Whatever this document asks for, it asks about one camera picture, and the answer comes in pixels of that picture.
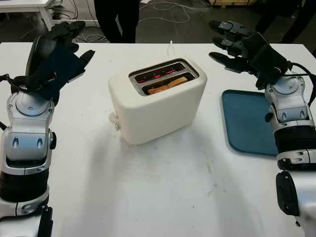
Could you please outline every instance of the person's leg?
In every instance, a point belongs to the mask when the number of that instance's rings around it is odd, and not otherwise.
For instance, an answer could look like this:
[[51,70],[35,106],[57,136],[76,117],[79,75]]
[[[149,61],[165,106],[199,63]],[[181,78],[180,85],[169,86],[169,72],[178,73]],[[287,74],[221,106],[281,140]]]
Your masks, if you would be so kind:
[[122,43],[122,35],[115,21],[119,5],[117,0],[94,0],[95,14],[101,30],[110,43]]
[[270,0],[265,5],[264,14],[256,25],[256,31],[263,35],[263,33],[269,28],[272,22],[274,22],[276,16],[277,4],[274,0]]
[[303,8],[290,30],[285,34],[281,43],[292,43],[306,28],[316,10],[316,0],[306,0]]
[[135,43],[136,26],[139,21],[139,0],[121,1],[118,20],[122,27],[124,43]]

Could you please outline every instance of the white toaster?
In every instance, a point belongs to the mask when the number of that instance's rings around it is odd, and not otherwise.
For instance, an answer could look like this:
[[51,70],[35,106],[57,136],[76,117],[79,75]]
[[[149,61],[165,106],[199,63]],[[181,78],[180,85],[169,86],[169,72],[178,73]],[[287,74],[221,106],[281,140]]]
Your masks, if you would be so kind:
[[[177,81],[181,84],[170,86]],[[129,144],[159,138],[193,121],[206,81],[202,69],[187,58],[122,73],[109,80],[115,111],[109,119]]]

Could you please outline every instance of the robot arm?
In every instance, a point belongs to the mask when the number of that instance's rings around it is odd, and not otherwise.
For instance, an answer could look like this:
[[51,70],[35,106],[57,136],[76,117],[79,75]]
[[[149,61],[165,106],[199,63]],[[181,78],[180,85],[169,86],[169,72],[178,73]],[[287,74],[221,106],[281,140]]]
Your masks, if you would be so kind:
[[0,233],[4,237],[49,237],[52,208],[47,207],[48,169],[56,135],[49,129],[59,90],[84,73],[92,58],[90,50],[78,58],[72,43],[84,22],[62,23],[31,49],[26,75],[11,79],[7,100],[10,125],[1,126]]
[[[305,82],[316,77],[297,63],[287,61],[257,32],[232,21],[211,21],[211,29],[226,39],[215,38],[215,45],[227,50],[226,55],[211,52],[209,56],[227,70],[248,72],[257,78],[256,87],[265,90],[270,122],[279,154],[276,176],[277,201],[280,209],[296,218],[307,237],[316,237],[316,130],[309,105],[315,98],[315,87],[309,103],[304,100]],[[305,74],[291,72],[293,66]]]

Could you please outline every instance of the wooden crate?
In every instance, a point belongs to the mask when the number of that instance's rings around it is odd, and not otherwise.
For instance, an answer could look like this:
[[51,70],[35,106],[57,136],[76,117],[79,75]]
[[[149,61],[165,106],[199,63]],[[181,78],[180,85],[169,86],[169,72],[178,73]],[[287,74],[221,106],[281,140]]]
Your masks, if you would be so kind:
[[246,6],[246,5],[252,5],[257,0],[209,0],[209,2],[213,6],[228,6],[228,5],[236,5],[236,6]]

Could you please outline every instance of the white table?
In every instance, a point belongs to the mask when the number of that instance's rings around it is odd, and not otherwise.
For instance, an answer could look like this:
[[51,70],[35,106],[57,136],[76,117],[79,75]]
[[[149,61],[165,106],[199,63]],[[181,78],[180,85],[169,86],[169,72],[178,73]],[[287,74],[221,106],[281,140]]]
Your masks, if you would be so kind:
[[47,29],[54,25],[48,7],[53,0],[0,0],[0,12],[40,12]]
[[[316,72],[302,45],[274,45]],[[0,75],[22,75],[30,43],[3,43]],[[227,143],[220,97],[256,91],[255,78],[225,71],[208,57],[212,44],[175,44],[208,75],[194,122],[140,146],[109,123],[108,78],[124,65],[166,54],[166,44],[80,44],[96,54],[85,75],[61,91],[51,128],[57,148],[50,167],[54,237],[303,237],[277,205],[275,157],[247,155]],[[306,99],[311,83],[306,80]],[[9,86],[0,85],[0,120],[8,123]],[[315,104],[312,105],[314,117]]]

